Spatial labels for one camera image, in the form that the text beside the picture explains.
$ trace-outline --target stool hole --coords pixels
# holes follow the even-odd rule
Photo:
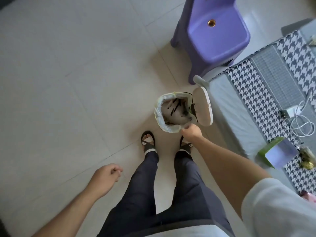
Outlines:
[[[209,22],[207,23],[209,27],[214,27],[216,22],[214,19],[209,20]]]

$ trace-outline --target black and white pattern fabric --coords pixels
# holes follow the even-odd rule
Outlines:
[[[296,136],[282,127],[280,110],[251,61],[246,59],[225,72],[231,78],[266,139],[270,142],[277,136],[283,136],[294,145],[298,145]],[[314,179],[316,170],[308,171],[300,168],[300,161],[300,157],[297,156],[284,169],[298,191],[306,190],[316,194]]]
[[[278,40],[275,45],[304,94],[313,92],[310,104],[316,112],[316,58],[310,47],[299,31]]]

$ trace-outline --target white trash bag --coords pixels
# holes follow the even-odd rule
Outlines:
[[[162,95],[155,104],[155,118],[163,131],[177,133],[197,119],[192,113],[192,95],[185,92],[173,92]]]

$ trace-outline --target charging cable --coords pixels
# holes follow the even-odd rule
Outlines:
[[[281,111],[282,116],[285,118],[282,121],[282,126],[288,130],[291,130],[293,132],[293,134],[298,136],[298,137],[306,137],[306,136],[310,136],[310,135],[315,133],[315,124],[313,122],[311,122],[306,116],[301,115],[301,113],[305,109],[308,101],[312,97],[312,93],[313,93],[312,91],[309,92],[306,101],[302,100],[298,105],[291,106],[291,107],[287,108],[286,110]],[[306,119],[306,122],[302,125],[299,125],[298,121],[297,121],[298,117],[301,117],[302,119]],[[290,127],[288,127],[284,123],[286,120],[290,120],[291,118],[293,118],[293,119],[290,121]],[[310,129],[307,133],[305,133],[302,130],[302,127],[304,127],[306,125],[310,125]],[[300,132],[303,135],[297,134],[296,130],[300,130]]]

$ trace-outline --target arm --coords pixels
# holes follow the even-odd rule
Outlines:
[[[112,189],[122,171],[123,169],[115,164],[98,169],[87,187],[33,237],[76,236],[93,204]]]
[[[241,217],[241,204],[247,193],[260,180],[271,176],[249,159],[205,139],[196,125],[180,133],[197,148],[216,183]]]

